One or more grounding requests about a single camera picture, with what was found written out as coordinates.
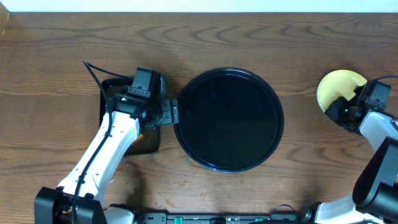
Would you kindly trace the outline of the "yellow plate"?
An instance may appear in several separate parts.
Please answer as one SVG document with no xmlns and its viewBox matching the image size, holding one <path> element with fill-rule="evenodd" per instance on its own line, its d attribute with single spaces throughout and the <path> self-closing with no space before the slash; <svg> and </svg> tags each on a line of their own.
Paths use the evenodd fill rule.
<svg viewBox="0 0 398 224">
<path fill-rule="evenodd" d="M 323 112 L 338 97 L 350 100 L 355 96 L 354 90 L 367 83 L 360 74 L 350 70 L 335 70 L 325 75 L 317 87 L 317 101 Z"/>
</svg>

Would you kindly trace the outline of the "green orange sponge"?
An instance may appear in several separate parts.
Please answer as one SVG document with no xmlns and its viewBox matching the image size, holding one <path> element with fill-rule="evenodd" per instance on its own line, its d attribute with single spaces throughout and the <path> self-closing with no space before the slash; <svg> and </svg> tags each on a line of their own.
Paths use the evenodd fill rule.
<svg viewBox="0 0 398 224">
<path fill-rule="evenodd" d="M 136 144 L 137 142 L 139 142 L 143 137 L 144 137 L 143 134 L 138 135 L 138 137 L 134 140 L 133 144 Z"/>
</svg>

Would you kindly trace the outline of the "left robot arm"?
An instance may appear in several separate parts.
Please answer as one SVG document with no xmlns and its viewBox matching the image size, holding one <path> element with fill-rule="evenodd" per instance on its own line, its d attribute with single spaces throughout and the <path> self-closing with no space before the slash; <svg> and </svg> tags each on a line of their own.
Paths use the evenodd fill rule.
<svg viewBox="0 0 398 224">
<path fill-rule="evenodd" d="M 143 130 L 178 123 L 178 111 L 177 101 L 165 98 L 163 74 L 139 67 L 131 80 L 112 98 L 100 87 L 106 112 L 99 130 L 57 188 L 40 189 L 34 200 L 35 223 L 134 223 L 134 211 L 124 205 L 103 208 L 108 185 Z"/>
</svg>

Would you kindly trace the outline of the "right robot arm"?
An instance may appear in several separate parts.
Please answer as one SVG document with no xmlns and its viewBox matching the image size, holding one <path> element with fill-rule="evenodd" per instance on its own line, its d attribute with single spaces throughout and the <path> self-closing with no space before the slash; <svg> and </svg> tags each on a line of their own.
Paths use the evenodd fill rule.
<svg viewBox="0 0 398 224">
<path fill-rule="evenodd" d="M 319 204 L 314 223 L 397 223 L 397 118 L 386 113 L 391 86 L 378 80 L 354 89 L 354 97 L 333 99 L 325 114 L 368 140 L 375 153 L 353 193 Z"/>
</svg>

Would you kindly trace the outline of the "black rectangular water tray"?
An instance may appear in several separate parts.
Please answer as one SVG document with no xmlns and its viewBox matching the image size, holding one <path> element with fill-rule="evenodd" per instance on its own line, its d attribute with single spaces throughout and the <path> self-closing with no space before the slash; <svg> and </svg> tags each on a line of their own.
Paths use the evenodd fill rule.
<svg viewBox="0 0 398 224">
<path fill-rule="evenodd" d="M 106 94 L 109 98 L 112 98 L 117 93 L 121 93 L 125 86 L 131 86 L 132 80 L 123 79 L 123 78 L 110 78 L 102 81 L 102 87 L 106 91 Z M 139 154 L 151 154 L 159 149 L 160 144 L 160 130 L 159 128 L 155 129 L 145 129 L 143 132 L 143 138 L 139 140 L 137 143 L 131 144 L 127 151 L 125 152 L 125 156 L 134 156 Z"/>
</svg>

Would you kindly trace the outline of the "round black tray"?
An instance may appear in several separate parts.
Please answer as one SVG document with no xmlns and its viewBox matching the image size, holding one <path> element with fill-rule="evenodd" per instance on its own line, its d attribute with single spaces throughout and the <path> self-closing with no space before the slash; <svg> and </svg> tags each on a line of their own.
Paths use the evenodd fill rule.
<svg viewBox="0 0 398 224">
<path fill-rule="evenodd" d="M 218 172 L 243 172 L 278 148 L 284 112 L 274 89 L 260 76 L 217 68 L 191 80 L 178 98 L 176 138 L 198 164 Z"/>
</svg>

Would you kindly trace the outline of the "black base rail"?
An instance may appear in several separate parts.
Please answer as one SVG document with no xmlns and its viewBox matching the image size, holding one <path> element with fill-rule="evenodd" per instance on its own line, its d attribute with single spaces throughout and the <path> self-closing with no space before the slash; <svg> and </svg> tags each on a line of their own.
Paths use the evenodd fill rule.
<svg viewBox="0 0 398 224">
<path fill-rule="evenodd" d="M 272 215 L 138 213 L 133 224 L 303 223 L 294 213 Z"/>
</svg>

